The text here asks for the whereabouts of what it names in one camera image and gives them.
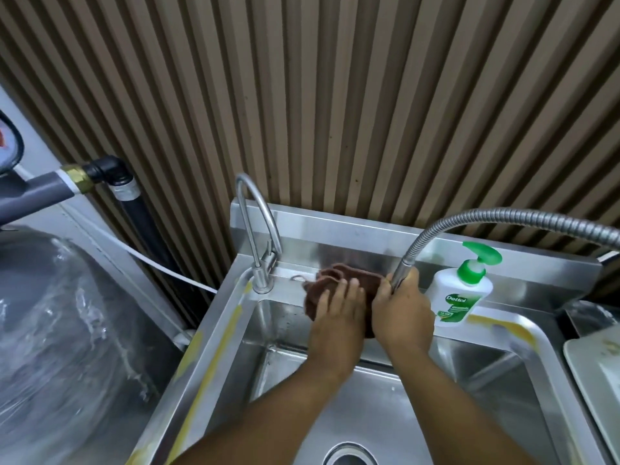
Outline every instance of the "green label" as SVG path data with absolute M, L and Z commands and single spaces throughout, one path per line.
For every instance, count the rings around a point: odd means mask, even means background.
M 437 316 L 446 323 L 458 323 L 465 318 L 465 315 L 480 298 L 479 295 L 450 294 L 446 297 L 446 302 L 450 308 L 446 311 L 437 312 Z

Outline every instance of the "brass fitting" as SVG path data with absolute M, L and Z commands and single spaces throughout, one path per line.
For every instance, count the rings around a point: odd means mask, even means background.
M 86 174 L 86 171 L 84 171 L 80 165 L 64 165 L 61 166 L 60 169 L 67 173 L 67 176 L 73 181 L 82 194 L 90 192 L 95 186 L 95 183 L 92 182 L 89 175 Z

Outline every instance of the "sink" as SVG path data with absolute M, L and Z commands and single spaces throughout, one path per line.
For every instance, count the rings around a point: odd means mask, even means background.
M 306 358 L 310 327 L 302 307 L 271 300 L 256 304 L 207 432 L 238 415 L 248 402 L 299 367 Z M 431 348 L 435 362 L 462 385 L 504 354 L 502 350 L 440 337 L 435 337 Z M 476 385 L 472 393 L 539 462 L 557 464 L 527 369 L 517 359 L 510 370 L 485 385 Z M 319 416 L 294 463 L 321 464 L 342 444 L 361 446 L 379 465 L 431 463 L 407 394 L 376 340 L 366 341 L 359 365 Z
M 311 321 L 302 279 L 335 262 L 388 273 L 415 229 L 270 206 L 284 252 L 274 287 L 252 290 L 253 258 L 236 202 L 231 229 L 239 252 L 131 458 L 170 463 L 205 433 L 299 367 Z M 267 227 L 249 204 L 264 247 Z M 420 255 L 420 283 L 469 255 L 463 238 L 442 235 Z M 592 289 L 600 264 L 588 258 L 491 243 L 504 262 L 489 268 L 495 290 L 462 324 L 436 327 L 432 359 L 543 464 L 613 463 L 562 357 L 553 307 Z M 430 464 L 414 411 L 390 360 L 366 340 L 361 360 L 306 437 L 296 465 Z

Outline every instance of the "brown cloth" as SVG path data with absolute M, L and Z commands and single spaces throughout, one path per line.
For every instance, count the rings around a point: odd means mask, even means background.
M 312 321 L 316 318 L 316 309 L 319 304 L 319 298 L 325 290 L 329 290 L 329 300 L 332 300 L 338 281 L 346 279 L 350 281 L 356 278 L 360 281 L 360 286 L 366 291 L 366 337 L 374 338 L 373 319 L 371 304 L 377 295 L 379 285 L 383 276 L 373 272 L 364 271 L 362 269 L 354 269 L 346 264 L 334 264 L 330 268 L 321 269 L 316 274 L 316 282 L 304 282 L 303 288 L 306 291 L 306 299 L 304 300 L 304 310 L 306 315 Z

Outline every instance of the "white bottle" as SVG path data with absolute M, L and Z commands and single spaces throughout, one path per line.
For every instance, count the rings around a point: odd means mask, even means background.
M 484 265 L 501 263 L 500 253 L 482 243 L 466 241 L 463 246 L 472 250 L 477 259 L 468 259 L 458 269 L 438 271 L 426 291 L 436 326 L 455 326 L 463 323 L 471 309 L 493 291 L 493 283 L 485 277 Z

